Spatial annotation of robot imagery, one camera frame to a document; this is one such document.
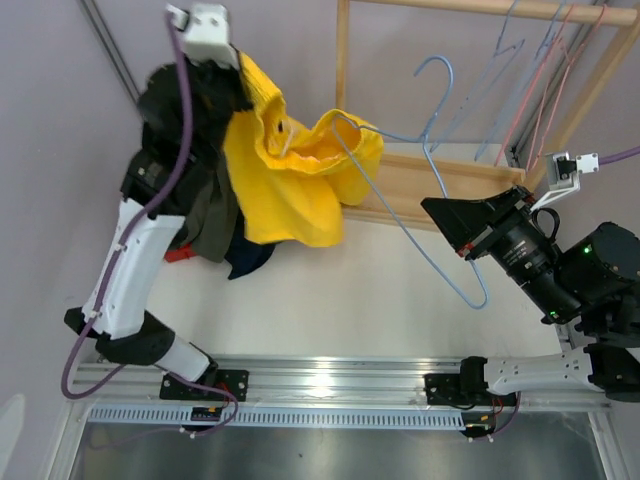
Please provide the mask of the yellow shorts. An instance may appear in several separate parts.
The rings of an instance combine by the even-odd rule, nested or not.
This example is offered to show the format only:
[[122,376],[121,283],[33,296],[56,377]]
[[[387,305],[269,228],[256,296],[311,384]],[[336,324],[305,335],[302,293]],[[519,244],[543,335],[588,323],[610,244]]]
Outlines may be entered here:
[[383,137],[339,109],[307,128],[288,115],[283,93],[267,74],[248,55],[240,59],[253,107],[233,115],[224,153],[246,238],[317,248],[339,244],[342,209],[369,194]]

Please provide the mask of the olive green shorts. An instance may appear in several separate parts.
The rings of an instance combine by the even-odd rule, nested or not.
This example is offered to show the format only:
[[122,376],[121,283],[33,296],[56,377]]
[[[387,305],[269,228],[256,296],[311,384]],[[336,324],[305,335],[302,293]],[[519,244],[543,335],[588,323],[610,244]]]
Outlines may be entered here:
[[189,245],[196,255],[221,263],[229,249],[238,212],[226,158],[222,157],[213,175],[195,197],[177,245]]

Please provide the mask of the navy blue shorts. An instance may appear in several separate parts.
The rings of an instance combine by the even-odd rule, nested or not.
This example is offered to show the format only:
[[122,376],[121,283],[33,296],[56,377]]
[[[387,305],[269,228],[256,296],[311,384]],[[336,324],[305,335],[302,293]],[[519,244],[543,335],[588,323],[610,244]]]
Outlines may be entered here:
[[231,266],[227,279],[239,279],[261,268],[271,258],[275,248],[274,243],[256,244],[243,234],[234,236],[224,256]]

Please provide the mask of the blue hanger of navy shorts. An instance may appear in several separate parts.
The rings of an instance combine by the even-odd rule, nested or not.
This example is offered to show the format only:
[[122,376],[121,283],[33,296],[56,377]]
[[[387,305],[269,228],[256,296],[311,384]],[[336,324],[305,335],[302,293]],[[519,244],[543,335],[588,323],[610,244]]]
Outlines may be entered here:
[[521,52],[525,43],[524,38],[504,43],[508,24],[518,4],[519,1],[515,0],[509,6],[491,57],[444,132],[432,142],[430,153],[434,153],[442,144],[447,143],[455,131],[479,108],[497,81],[501,79],[507,68]]

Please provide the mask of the blue hanger of olive shorts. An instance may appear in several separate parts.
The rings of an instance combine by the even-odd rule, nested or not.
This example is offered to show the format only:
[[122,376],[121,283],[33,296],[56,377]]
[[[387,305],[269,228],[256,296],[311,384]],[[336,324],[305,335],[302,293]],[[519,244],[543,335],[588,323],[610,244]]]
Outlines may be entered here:
[[[496,73],[494,78],[489,82],[489,84],[479,93],[480,96],[484,96],[485,94],[490,93],[494,87],[497,85],[500,78],[503,76],[505,72],[509,70],[509,68],[513,65],[514,61],[520,55],[520,52],[524,48],[526,43],[525,38],[521,38],[512,44],[503,45],[503,38],[505,32],[507,30],[508,23],[512,17],[515,16],[515,9],[518,6],[523,6],[523,1],[513,1],[510,5],[508,12],[506,14],[505,20],[502,25],[502,29],[498,40],[496,42],[496,46],[494,48],[493,55],[487,65],[485,66],[480,78],[474,83],[472,91],[468,95],[468,99],[470,99],[475,92],[480,87],[481,83],[484,81],[485,77],[493,70],[494,65],[498,61],[500,56],[510,54],[504,65],[501,69]],[[507,95],[505,103],[501,108],[498,116],[493,122],[489,133],[486,138],[480,143],[480,146],[475,152],[474,160],[481,160],[485,154],[485,151],[489,147],[490,144],[497,144],[499,133],[504,133],[504,137],[502,138],[503,142],[501,143],[501,150],[497,154],[496,164],[500,163],[500,159],[504,154],[504,148],[510,137],[513,135],[513,130],[518,125],[520,118],[522,116],[522,112],[526,107],[528,102],[528,98],[530,97],[532,91],[535,89],[535,84],[537,82],[537,75],[544,68],[544,65],[547,62],[547,57],[549,52],[552,49],[553,41],[556,38],[556,35],[559,31],[562,30],[562,27],[558,29],[555,28],[555,24],[558,22],[558,17],[560,15],[561,10],[566,5],[565,1],[561,1],[558,7],[553,8],[553,16],[549,21],[546,33],[541,40],[537,50],[531,60],[524,66],[523,70],[520,73],[520,77],[516,82],[515,86],[510,90],[510,93]]]

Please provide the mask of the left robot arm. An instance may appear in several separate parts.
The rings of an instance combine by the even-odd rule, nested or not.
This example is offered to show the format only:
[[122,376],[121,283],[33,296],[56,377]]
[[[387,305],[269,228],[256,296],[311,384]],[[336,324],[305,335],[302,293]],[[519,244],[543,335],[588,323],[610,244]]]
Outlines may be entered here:
[[240,68],[182,59],[151,73],[137,100],[141,143],[120,187],[118,222],[99,279],[65,324],[117,368],[156,366],[197,400],[216,390],[215,361],[157,319],[148,297],[168,252],[189,246],[216,260],[239,235],[240,209],[223,144],[252,108]]

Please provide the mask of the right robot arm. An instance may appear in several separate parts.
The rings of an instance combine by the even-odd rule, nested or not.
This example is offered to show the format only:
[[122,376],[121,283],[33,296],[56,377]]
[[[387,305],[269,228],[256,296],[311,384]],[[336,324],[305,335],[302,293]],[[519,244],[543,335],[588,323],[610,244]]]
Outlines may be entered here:
[[639,400],[639,239],[603,222],[567,250],[556,231],[539,225],[548,214],[533,194],[516,186],[496,196],[463,200],[427,197],[422,208],[466,261],[493,258],[543,314],[542,323],[566,325],[591,343],[529,359],[470,356],[462,360],[458,395],[479,403],[489,395],[525,390],[585,389],[608,399]]

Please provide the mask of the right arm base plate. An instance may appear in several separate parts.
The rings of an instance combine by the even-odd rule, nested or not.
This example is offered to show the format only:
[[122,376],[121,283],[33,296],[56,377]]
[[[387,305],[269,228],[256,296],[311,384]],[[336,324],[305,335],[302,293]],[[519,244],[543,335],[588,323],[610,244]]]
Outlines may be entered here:
[[424,391],[429,405],[449,406],[461,410],[475,407],[506,406],[514,407],[517,395],[511,393],[498,396],[481,391],[465,393],[460,386],[460,376],[452,373],[428,373],[423,376]]

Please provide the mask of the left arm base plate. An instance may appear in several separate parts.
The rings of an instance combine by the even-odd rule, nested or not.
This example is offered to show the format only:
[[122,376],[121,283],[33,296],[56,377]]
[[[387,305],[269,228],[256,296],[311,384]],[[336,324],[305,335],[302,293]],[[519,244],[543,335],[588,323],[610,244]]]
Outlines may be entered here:
[[[245,402],[249,387],[250,372],[248,370],[221,369],[206,372],[198,381],[204,385],[232,394],[239,402]],[[167,374],[163,376],[159,391],[162,400],[181,401],[225,401],[222,394],[205,391],[201,388],[185,385]]]

